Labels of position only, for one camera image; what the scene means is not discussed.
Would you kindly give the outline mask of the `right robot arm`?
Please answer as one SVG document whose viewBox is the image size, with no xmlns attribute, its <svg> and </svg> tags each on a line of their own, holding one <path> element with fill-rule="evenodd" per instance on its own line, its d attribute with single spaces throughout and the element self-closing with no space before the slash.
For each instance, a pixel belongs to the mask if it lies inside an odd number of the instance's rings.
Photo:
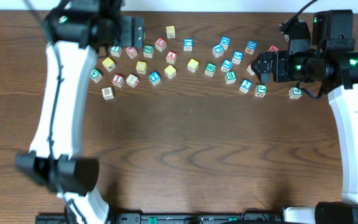
<svg viewBox="0 0 358 224">
<path fill-rule="evenodd" d="M 285 223 L 358 223 L 358 51 L 350 10 L 317 12 L 313 27 L 293 16 L 280 26 L 288 49 L 262 52 L 251 69 L 262 83 L 320 82 L 328 97 L 339 136 L 342 161 L 340 202 L 287 207 Z"/>
</svg>

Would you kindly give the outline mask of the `red I block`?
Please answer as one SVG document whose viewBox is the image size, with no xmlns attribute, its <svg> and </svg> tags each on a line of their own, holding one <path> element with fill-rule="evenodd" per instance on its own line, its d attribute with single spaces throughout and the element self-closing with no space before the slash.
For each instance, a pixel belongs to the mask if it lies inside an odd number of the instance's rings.
<svg viewBox="0 0 358 224">
<path fill-rule="evenodd" d="M 125 78 L 122 75 L 114 74 L 111 82 L 114 86 L 122 88 L 125 82 Z"/>
</svg>

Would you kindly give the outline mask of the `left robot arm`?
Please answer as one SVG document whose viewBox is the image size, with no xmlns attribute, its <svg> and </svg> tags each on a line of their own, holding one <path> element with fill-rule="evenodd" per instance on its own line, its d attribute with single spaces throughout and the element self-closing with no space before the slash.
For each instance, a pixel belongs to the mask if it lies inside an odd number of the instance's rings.
<svg viewBox="0 0 358 224">
<path fill-rule="evenodd" d="M 96 184 L 97 159 L 81 155 L 91 72 L 101 47 L 144 44 L 144 19 L 123 16 L 121 0 L 60 1 L 39 24 L 47 40 L 47 81 L 39 125 L 16 168 L 63 200 L 64 223 L 114 223 Z"/>
</svg>

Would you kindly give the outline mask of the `red A block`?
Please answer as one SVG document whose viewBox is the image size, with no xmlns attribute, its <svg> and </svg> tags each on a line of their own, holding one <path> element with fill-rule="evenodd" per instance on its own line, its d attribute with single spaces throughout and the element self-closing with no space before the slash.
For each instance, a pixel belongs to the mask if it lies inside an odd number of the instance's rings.
<svg viewBox="0 0 358 224">
<path fill-rule="evenodd" d="M 177 56 L 178 56 L 178 54 L 176 52 L 171 51 L 171 50 L 168 51 L 168 54 L 166 56 L 167 63 L 170 63 L 173 65 L 177 60 Z"/>
</svg>

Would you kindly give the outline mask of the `blue 2 block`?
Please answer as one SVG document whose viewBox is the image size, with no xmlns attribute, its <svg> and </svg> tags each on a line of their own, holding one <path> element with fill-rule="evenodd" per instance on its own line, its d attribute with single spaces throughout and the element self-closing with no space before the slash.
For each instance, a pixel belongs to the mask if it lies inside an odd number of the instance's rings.
<svg viewBox="0 0 358 224">
<path fill-rule="evenodd" d="M 241 85 L 239 87 L 239 90 L 243 93 L 248 93 L 249 90 L 251 89 L 252 87 L 252 82 L 247 80 L 247 79 L 244 79 L 242 82 L 241 82 Z"/>
</svg>

